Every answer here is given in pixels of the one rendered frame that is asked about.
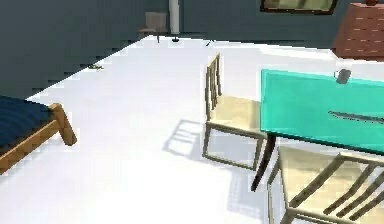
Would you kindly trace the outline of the beige wooden slatted chair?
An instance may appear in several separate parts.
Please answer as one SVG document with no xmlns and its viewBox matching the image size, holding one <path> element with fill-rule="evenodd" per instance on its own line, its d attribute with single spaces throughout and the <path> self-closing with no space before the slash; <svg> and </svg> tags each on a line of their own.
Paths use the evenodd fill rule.
<svg viewBox="0 0 384 224">
<path fill-rule="evenodd" d="M 268 224 L 384 224 L 384 160 L 340 152 L 335 156 L 280 146 L 268 178 L 281 176 L 285 213 Z"/>
<path fill-rule="evenodd" d="M 260 103 L 222 93 L 219 53 L 206 67 L 204 97 L 206 121 L 202 156 L 215 162 L 255 171 L 262 144 L 267 140 L 267 135 L 260 130 Z M 252 164 L 247 165 L 210 155 L 208 146 L 212 130 L 255 139 L 256 147 Z"/>
</svg>

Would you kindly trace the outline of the beige chair with dark legs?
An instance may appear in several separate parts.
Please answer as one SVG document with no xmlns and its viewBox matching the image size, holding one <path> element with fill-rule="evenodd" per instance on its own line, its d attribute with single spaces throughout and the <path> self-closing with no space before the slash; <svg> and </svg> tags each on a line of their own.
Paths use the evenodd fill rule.
<svg viewBox="0 0 384 224">
<path fill-rule="evenodd" d="M 139 37 L 155 35 L 157 42 L 160 42 L 160 36 L 168 33 L 167 14 L 163 12 L 146 12 L 145 26 L 138 30 Z"/>
</svg>

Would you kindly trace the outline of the white floor lamp pole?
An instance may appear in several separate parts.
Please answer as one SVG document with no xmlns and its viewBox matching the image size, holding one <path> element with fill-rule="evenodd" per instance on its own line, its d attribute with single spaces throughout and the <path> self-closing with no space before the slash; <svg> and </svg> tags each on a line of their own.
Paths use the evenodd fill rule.
<svg viewBox="0 0 384 224">
<path fill-rule="evenodd" d="M 178 35 L 180 34 L 179 25 L 179 0 L 169 0 L 169 20 L 170 20 L 170 34 L 173 36 L 172 41 L 178 42 Z"/>
</svg>

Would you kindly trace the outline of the teal table with dark legs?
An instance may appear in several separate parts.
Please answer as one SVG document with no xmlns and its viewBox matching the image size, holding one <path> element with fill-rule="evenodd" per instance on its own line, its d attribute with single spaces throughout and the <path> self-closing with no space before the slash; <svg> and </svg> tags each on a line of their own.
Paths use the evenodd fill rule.
<svg viewBox="0 0 384 224">
<path fill-rule="evenodd" d="M 384 124 L 342 119 L 328 111 L 384 118 L 384 82 L 263 69 L 260 130 L 267 145 L 252 183 L 256 190 L 278 137 L 384 156 Z"/>
</svg>

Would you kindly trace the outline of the grey mug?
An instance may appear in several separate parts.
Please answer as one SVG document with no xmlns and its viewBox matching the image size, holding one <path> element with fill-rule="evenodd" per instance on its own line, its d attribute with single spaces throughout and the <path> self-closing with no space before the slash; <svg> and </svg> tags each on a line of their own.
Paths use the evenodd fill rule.
<svg viewBox="0 0 384 224">
<path fill-rule="evenodd" d="M 338 84 L 346 84 L 350 78 L 351 71 L 348 69 L 341 69 L 334 72 L 334 78 Z"/>
</svg>

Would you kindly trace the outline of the wooden bed with blue cover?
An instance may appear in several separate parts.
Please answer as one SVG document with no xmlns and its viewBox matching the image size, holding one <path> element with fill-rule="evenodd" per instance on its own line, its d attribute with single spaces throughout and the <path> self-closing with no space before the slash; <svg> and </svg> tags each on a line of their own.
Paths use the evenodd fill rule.
<svg viewBox="0 0 384 224">
<path fill-rule="evenodd" d="M 67 146 L 77 142 L 60 103 L 0 96 L 0 175 L 57 132 Z"/>
</svg>

